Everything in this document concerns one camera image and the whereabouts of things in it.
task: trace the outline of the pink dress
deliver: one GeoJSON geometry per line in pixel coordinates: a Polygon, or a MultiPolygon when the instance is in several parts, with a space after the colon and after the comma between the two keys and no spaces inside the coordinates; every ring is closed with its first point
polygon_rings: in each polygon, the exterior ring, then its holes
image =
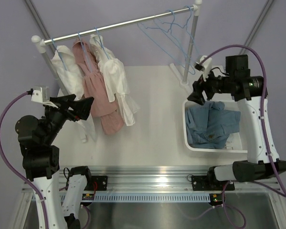
{"type": "Polygon", "coordinates": [[[82,41],[82,43],[85,46],[87,58],[79,39],[74,42],[73,53],[76,64],[80,66],[85,74],[85,98],[94,98],[91,115],[92,117],[101,118],[101,125],[106,135],[115,134],[123,127],[124,120],[117,112],[117,101],[115,100],[112,103],[109,102],[104,77],[98,69],[95,56],[91,53],[88,44],[85,41],[82,41]]]}

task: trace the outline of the perforated metal strip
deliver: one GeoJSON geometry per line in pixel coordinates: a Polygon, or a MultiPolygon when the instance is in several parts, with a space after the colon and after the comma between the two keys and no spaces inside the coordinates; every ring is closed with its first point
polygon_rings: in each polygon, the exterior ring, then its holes
{"type": "MultiPolygon", "coordinates": [[[[61,202],[65,195],[60,195],[61,202]]],[[[82,200],[82,202],[98,203],[209,203],[209,194],[196,193],[97,193],[94,200],[82,200]]]]}

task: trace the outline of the metal pole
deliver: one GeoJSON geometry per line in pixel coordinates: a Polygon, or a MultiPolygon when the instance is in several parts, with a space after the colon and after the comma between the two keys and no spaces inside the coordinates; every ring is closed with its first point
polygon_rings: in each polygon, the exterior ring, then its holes
{"type": "MultiPolygon", "coordinates": [[[[195,39],[195,34],[196,34],[196,29],[197,29],[197,23],[198,23],[198,16],[193,16],[192,19],[192,26],[191,26],[191,36],[193,39],[195,39]]],[[[190,68],[190,63],[191,63],[191,54],[192,54],[192,48],[194,45],[194,41],[191,38],[190,43],[189,43],[189,48],[187,50],[187,57],[185,61],[185,70],[184,70],[184,75],[181,83],[187,83],[187,77],[189,74],[189,68],[190,68]]]]}
{"type": "MultiPolygon", "coordinates": [[[[257,32],[259,31],[259,29],[261,28],[261,25],[263,23],[263,21],[265,20],[267,14],[269,13],[271,7],[273,6],[275,0],[268,0],[266,2],[266,4],[264,5],[262,11],[260,12],[253,28],[251,29],[244,45],[250,47],[251,42],[253,41],[253,39],[255,38],[257,32]]],[[[239,55],[243,55],[247,52],[247,49],[241,49],[239,52],[239,55]]]]}
{"type": "MultiPolygon", "coordinates": [[[[47,31],[44,22],[42,21],[42,18],[40,17],[34,3],[32,2],[32,0],[24,0],[25,5],[27,6],[30,14],[32,15],[33,20],[35,21],[35,23],[37,24],[40,32],[42,33],[43,37],[46,39],[50,39],[50,35],[49,32],[47,31]]],[[[50,49],[52,51],[52,53],[55,53],[55,49],[53,47],[53,45],[50,45],[50,49]]]]}
{"type": "MultiPolygon", "coordinates": [[[[173,13],[174,14],[185,13],[185,12],[189,12],[190,10],[195,11],[196,9],[197,9],[197,6],[193,5],[190,8],[186,7],[184,9],[175,10],[173,13]]],[[[149,16],[149,17],[145,17],[145,18],[139,18],[139,19],[134,19],[134,20],[131,20],[131,21],[125,21],[125,22],[121,22],[121,23],[117,23],[117,24],[113,24],[113,25],[99,27],[99,28],[97,28],[97,30],[98,31],[106,31],[106,30],[110,30],[110,29],[120,28],[120,27],[124,27],[124,26],[128,26],[128,25],[132,25],[132,24],[137,24],[137,23],[141,23],[141,22],[145,22],[145,21],[154,20],[154,19],[157,19],[157,18],[163,18],[163,17],[167,17],[167,16],[170,16],[170,15],[172,15],[171,12],[166,12],[166,13],[153,15],[153,16],[149,16]]],[[[80,36],[87,36],[87,35],[90,35],[90,34],[93,34],[93,33],[96,33],[96,29],[80,32],[79,34],[80,34],[80,36]]],[[[78,37],[78,34],[74,33],[74,34],[70,34],[70,35],[66,35],[66,36],[62,36],[62,37],[53,38],[53,41],[54,42],[61,42],[61,41],[74,39],[74,38],[77,38],[77,37],[78,37]]],[[[41,43],[42,46],[50,45],[50,44],[52,44],[52,40],[51,39],[44,40],[41,43]]]]}
{"type": "Polygon", "coordinates": [[[51,70],[53,77],[57,81],[63,95],[68,95],[69,93],[68,93],[65,85],[61,81],[56,69],[54,68],[53,63],[51,62],[51,59],[47,55],[47,52],[41,53],[41,55],[42,55],[43,59],[45,60],[46,64],[48,65],[49,69],[51,70]]]}

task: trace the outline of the white laundry basket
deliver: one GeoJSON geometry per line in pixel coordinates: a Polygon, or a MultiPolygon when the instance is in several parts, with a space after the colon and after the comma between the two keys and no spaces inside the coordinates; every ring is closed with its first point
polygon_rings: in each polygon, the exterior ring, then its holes
{"type": "MultiPolygon", "coordinates": [[[[224,103],[225,110],[239,111],[237,103],[235,101],[221,101],[224,103]]],[[[234,158],[247,154],[247,141],[245,137],[244,130],[244,121],[241,117],[240,121],[240,132],[230,134],[229,139],[227,140],[227,144],[224,149],[201,149],[201,148],[193,148],[187,142],[187,132],[186,132],[186,123],[185,123],[185,111],[192,106],[196,106],[198,104],[185,100],[183,102],[182,110],[183,110],[183,132],[184,132],[184,141],[186,147],[192,151],[193,154],[197,156],[205,155],[206,157],[222,157],[222,158],[234,158]]]]}

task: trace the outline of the denim shirt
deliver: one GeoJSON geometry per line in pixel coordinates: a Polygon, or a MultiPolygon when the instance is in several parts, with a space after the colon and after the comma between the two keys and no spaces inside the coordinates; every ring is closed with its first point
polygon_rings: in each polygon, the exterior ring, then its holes
{"type": "Polygon", "coordinates": [[[185,112],[187,140],[194,148],[222,149],[239,132],[240,112],[224,110],[223,102],[206,102],[185,112]]]}

